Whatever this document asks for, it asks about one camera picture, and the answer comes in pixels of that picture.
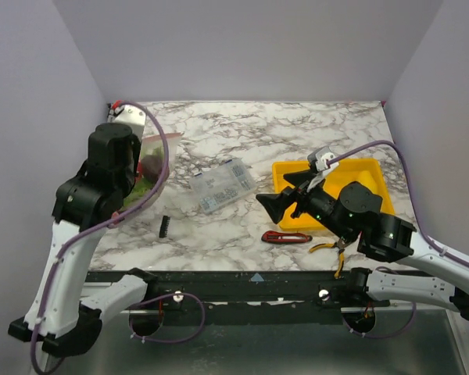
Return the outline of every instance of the white wall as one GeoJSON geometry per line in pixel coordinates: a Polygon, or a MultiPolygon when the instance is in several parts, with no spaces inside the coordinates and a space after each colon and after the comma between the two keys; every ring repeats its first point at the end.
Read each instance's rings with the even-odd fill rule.
{"type": "Polygon", "coordinates": [[[443,2],[385,110],[429,234],[469,254],[469,0],[443,2]]]}
{"type": "Polygon", "coordinates": [[[111,100],[381,100],[441,0],[55,0],[111,100]]]}
{"type": "Polygon", "coordinates": [[[0,0],[0,374],[29,366],[7,328],[38,289],[55,190],[77,172],[104,112],[52,1],[0,0]]]}

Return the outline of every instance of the yellow tray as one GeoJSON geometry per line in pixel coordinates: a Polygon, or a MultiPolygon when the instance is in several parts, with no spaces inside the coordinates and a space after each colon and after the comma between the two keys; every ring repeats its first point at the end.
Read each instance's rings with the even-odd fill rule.
{"type": "MultiPolygon", "coordinates": [[[[295,162],[275,162],[273,163],[273,182],[274,191],[279,193],[287,186],[292,187],[283,179],[286,173],[308,170],[307,161],[295,162]]],[[[369,188],[374,194],[382,197],[381,211],[384,213],[395,214],[389,197],[388,188],[385,186],[382,176],[381,166],[376,159],[345,159],[338,163],[338,167],[330,173],[324,185],[324,190],[332,197],[337,198],[338,193],[347,184],[358,181],[369,188]]],[[[298,219],[293,219],[290,214],[294,212],[295,203],[291,205],[280,222],[282,230],[300,231],[300,230],[323,230],[325,227],[318,223],[313,217],[303,213],[298,219]]]]}

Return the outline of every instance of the clear plastic case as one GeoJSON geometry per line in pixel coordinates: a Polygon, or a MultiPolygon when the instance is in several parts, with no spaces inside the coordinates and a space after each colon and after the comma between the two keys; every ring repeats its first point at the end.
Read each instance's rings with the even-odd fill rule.
{"type": "Polygon", "coordinates": [[[256,190],[256,182],[240,159],[232,159],[189,180],[204,213],[213,213],[256,190]]]}

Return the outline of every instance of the marble table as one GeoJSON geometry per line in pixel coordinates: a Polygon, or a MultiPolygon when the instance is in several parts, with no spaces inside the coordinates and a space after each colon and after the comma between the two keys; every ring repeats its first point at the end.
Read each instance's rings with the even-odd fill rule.
{"type": "MultiPolygon", "coordinates": [[[[316,231],[313,242],[270,245],[260,240],[272,224],[255,194],[205,215],[188,179],[231,158],[241,158],[257,182],[257,192],[273,192],[271,166],[305,159],[329,145],[342,154],[378,139],[391,140],[379,102],[158,102],[145,103],[167,133],[184,133],[174,171],[155,204],[129,223],[109,230],[99,244],[91,270],[334,270],[335,250],[308,253],[311,245],[334,241],[316,231]],[[158,238],[162,216],[171,217],[167,238],[158,238]]],[[[152,124],[145,136],[154,134],[152,124]]],[[[414,213],[399,160],[393,150],[372,148],[358,157],[380,164],[396,214],[410,222],[414,213]]],[[[345,251],[345,269],[380,263],[345,251]]],[[[397,270],[407,267],[390,265],[397,270]]]]}

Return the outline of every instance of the purple cable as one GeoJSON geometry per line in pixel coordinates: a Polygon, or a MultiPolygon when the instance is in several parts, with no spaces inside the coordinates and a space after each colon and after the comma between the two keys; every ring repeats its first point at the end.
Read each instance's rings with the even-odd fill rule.
{"type": "Polygon", "coordinates": [[[184,297],[193,298],[200,305],[200,309],[202,310],[202,321],[200,322],[198,329],[195,332],[193,332],[187,337],[178,338],[176,340],[161,340],[161,339],[153,338],[150,336],[139,336],[138,334],[134,332],[134,327],[132,326],[133,322],[130,321],[129,327],[132,330],[132,337],[137,337],[144,341],[158,342],[160,344],[180,344],[182,342],[189,341],[192,338],[195,338],[196,336],[198,336],[200,332],[202,332],[203,327],[205,326],[205,306],[203,306],[203,303],[202,301],[200,301],[200,298],[196,297],[195,295],[192,295],[190,293],[170,293],[168,295],[160,295],[159,297],[149,299],[148,301],[140,302],[137,305],[134,305],[133,307],[142,307],[144,305],[148,305],[149,303],[158,302],[166,298],[172,298],[175,295],[183,295],[184,297]]]}
{"type": "MultiPolygon", "coordinates": [[[[158,189],[160,189],[160,187],[162,186],[163,182],[166,179],[167,168],[169,165],[169,145],[166,142],[166,135],[161,125],[159,124],[158,120],[143,105],[140,105],[134,102],[127,102],[127,101],[120,102],[119,106],[122,106],[122,105],[132,105],[133,107],[140,109],[142,112],[145,113],[147,117],[149,117],[149,119],[155,125],[156,129],[158,130],[159,137],[161,138],[162,143],[163,143],[162,171],[159,174],[159,177],[158,177],[158,180],[156,181],[155,186],[153,186],[153,188],[149,191],[149,193],[146,194],[144,197],[142,197],[142,199],[135,206],[122,212],[118,216],[115,216],[109,220],[103,221],[102,223],[99,223],[91,228],[88,228],[87,230],[84,230],[83,232],[80,232],[76,236],[72,237],[61,247],[61,249],[57,253],[57,259],[61,259],[64,256],[64,254],[68,251],[70,246],[73,245],[78,240],[80,240],[81,238],[86,237],[89,234],[92,234],[96,232],[97,230],[105,228],[111,224],[114,224],[117,221],[120,221],[121,219],[123,219],[124,217],[132,213],[135,213],[136,211],[141,209],[141,207],[158,191],[158,189]]],[[[55,276],[55,273],[57,272],[58,266],[59,266],[59,262],[55,262],[54,264],[52,264],[52,267],[50,271],[48,272],[47,280],[45,281],[44,292],[41,295],[40,305],[38,307],[37,320],[40,320],[40,323],[36,323],[34,325],[33,332],[31,334],[31,346],[30,346],[31,365],[33,366],[33,369],[35,370],[35,372],[38,373],[39,375],[49,375],[53,373],[59,368],[59,366],[61,365],[63,361],[63,359],[60,359],[52,369],[50,369],[49,371],[43,371],[38,365],[37,356],[36,356],[36,344],[37,344],[38,335],[40,331],[41,321],[43,321],[44,319],[43,315],[45,313],[45,309],[47,308],[48,294],[52,288],[52,283],[54,281],[54,276],[55,276]]]]}
{"type": "Polygon", "coordinates": [[[408,166],[406,165],[406,160],[405,160],[405,157],[403,156],[401,150],[398,148],[398,146],[396,146],[394,143],[392,143],[391,141],[385,141],[385,140],[382,140],[382,141],[373,141],[373,142],[370,142],[370,143],[367,143],[363,146],[360,146],[358,148],[354,148],[353,150],[351,151],[348,151],[346,152],[345,154],[343,155],[340,155],[340,156],[337,156],[336,158],[332,159],[332,160],[329,160],[328,161],[328,165],[330,166],[332,163],[336,163],[340,160],[343,160],[345,158],[349,158],[351,155],[354,155],[356,154],[357,152],[360,152],[360,151],[363,151],[367,148],[370,148],[370,147],[374,147],[374,146],[379,146],[379,145],[387,145],[387,146],[390,146],[392,147],[395,151],[396,151],[396,154],[398,154],[398,158],[399,158],[399,161],[401,162],[401,165],[403,166],[403,171],[405,172],[405,178],[406,178],[406,186],[408,187],[408,192],[410,194],[410,197],[412,199],[412,205],[414,207],[414,214],[415,214],[415,220],[418,222],[419,224],[419,230],[421,232],[421,236],[423,239],[425,239],[425,241],[431,246],[433,247],[434,250],[436,250],[439,254],[441,254],[441,256],[446,256],[448,257],[449,259],[452,259],[454,262],[460,264],[461,266],[466,266],[467,268],[469,268],[469,262],[467,260],[464,260],[464,259],[461,259],[459,258],[458,256],[450,253],[450,252],[445,252],[445,250],[443,250],[441,247],[439,247],[426,233],[425,231],[422,229],[422,224],[421,224],[421,221],[419,220],[419,216],[418,216],[418,206],[417,206],[417,203],[414,199],[414,185],[412,183],[412,179],[410,177],[410,173],[408,171],[408,166]]]}
{"type": "MultiPolygon", "coordinates": [[[[393,271],[389,269],[388,267],[377,267],[375,270],[376,271],[387,270],[388,272],[394,273],[395,275],[398,274],[396,271],[393,271]]],[[[355,334],[356,336],[360,336],[362,338],[370,338],[372,340],[383,340],[385,338],[395,338],[396,336],[401,335],[403,332],[406,332],[410,327],[412,327],[412,324],[414,324],[416,313],[417,313],[417,303],[412,302],[412,315],[410,315],[408,322],[406,322],[406,324],[403,327],[399,328],[398,330],[395,330],[394,332],[390,334],[384,334],[380,336],[376,334],[362,334],[361,332],[358,332],[357,330],[354,330],[353,328],[351,328],[351,326],[348,325],[348,323],[345,321],[344,317],[342,317],[342,321],[344,322],[345,326],[349,328],[349,332],[351,332],[352,334],[355,334]]]]}

